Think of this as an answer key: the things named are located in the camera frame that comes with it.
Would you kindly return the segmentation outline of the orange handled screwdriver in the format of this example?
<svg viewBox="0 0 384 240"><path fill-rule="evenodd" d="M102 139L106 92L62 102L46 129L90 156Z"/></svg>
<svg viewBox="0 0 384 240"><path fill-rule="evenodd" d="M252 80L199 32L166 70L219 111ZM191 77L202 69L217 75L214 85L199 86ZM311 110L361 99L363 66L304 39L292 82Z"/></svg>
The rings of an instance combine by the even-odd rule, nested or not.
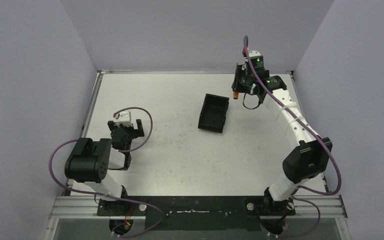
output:
<svg viewBox="0 0 384 240"><path fill-rule="evenodd" d="M239 98L239 93L237 91L233 92L233 99L237 100Z"/></svg>

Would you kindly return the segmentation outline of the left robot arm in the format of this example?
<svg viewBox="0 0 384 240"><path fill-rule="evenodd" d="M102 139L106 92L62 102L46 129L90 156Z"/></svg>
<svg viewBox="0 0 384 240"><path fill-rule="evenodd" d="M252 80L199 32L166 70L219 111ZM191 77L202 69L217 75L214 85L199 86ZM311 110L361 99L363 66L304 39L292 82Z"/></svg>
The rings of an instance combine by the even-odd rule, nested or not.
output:
<svg viewBox="0 0 384 240"><path fill-rule="evenodd" d="M136 124L134 127L126 120L109 121L110 138L99 141L79 138L65 163L64 173L68 179L86 184L95 193L104 194L98 202L99 216L142 215L133 203L126 200L126 188L108 174L109 170L129 169L132 141L145 135L141 119L137 119Z"/></svg>

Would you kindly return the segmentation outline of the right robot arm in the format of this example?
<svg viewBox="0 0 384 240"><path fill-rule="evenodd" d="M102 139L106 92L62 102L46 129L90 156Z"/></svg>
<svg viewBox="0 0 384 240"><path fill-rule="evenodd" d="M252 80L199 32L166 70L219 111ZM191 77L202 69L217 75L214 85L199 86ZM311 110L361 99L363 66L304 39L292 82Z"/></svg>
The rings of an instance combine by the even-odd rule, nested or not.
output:
<svg viewBox="0 0 384 240"><path fill-rule="evenodd" d="M293 210L292 194L298 187L324 172L328 164L327 150L332 149L329 138L317 141L318 134L302 116L298 104L291 98L287 85L278 75L270 76L262 56L251 58L257 77L248 62L237 64L232 83L233 97L238 94L257 96L275 116L292 151L282 162L280 177L264 191L260 209L265 215L280 215Z"/></svg>

